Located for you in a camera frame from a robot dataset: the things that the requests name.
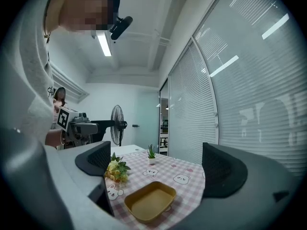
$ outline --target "yellow tray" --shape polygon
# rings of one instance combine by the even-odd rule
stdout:
[[[141,223],[161,215],[174,201],[176,190],[161,182],[152,182],[125,198],[129,212]]]

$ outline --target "fluorescent light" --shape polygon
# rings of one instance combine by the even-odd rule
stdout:
[[[269,30],[267,30],[264,34],[262,34],[263,40],[266,39],[269,35],[275,32],[279,27],[286,23],[289,19],[289,15],[285,14],[283,18],[281,18],[278,22],[276,22]]]
[[[98,35],[98,40],[100,42],[100,45],[102,47],[102,51],[104,52],[105,56],[111,56],[109,44],[107,43],[107,40],[106,40],[106,33]]]
[[[216,69],[213,73],[211,73],[211,74],[210,74],[210,77],[215,76],[217,73],[219,73],[220,71],[224,70],[226,67],[228,67],[229,65],[231,65],[232,63],[234,63],[237,59],[239,59],[238,56],[232,57],[229,61],[227,61],[225,64],[223,64],[221,67],[219,67],[218,69]]]

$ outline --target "window blinds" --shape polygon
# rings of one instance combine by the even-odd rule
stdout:
[[[201,164],[202,143],[218,141],[218,120],[212,86],[193,42],[168,79],[169,155]]]
[[[195,33],[212,79],[220,144],[307,168],[307,47],[279,0],[219,0]]]

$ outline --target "artificial flower bouquet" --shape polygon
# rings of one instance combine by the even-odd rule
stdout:
[[[113,153],[111,162],[108,165],[105,173],[105,177],[108,177],[111,180],[121,184],[127,182],[127,170],[130,170],[130,168],[126,165],[126,162],[121,161],[122,159],[123,157],[116,157],[115,153]]]

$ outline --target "pink checkered tablecloth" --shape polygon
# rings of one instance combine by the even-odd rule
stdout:
[[[157,154],[156,163],[149,165],[147,151],[125,154],[124,162],[131,168],[128,182],[119,185],[106,178],[109,199],[115,218],[133,229],[168,229],[190,214],[201,202],[205,175],[201,165]],[[129,194],[153,182],[160,181],[177,192],[171,207],[150,224],[138,222],[128,212],[124,199]]]

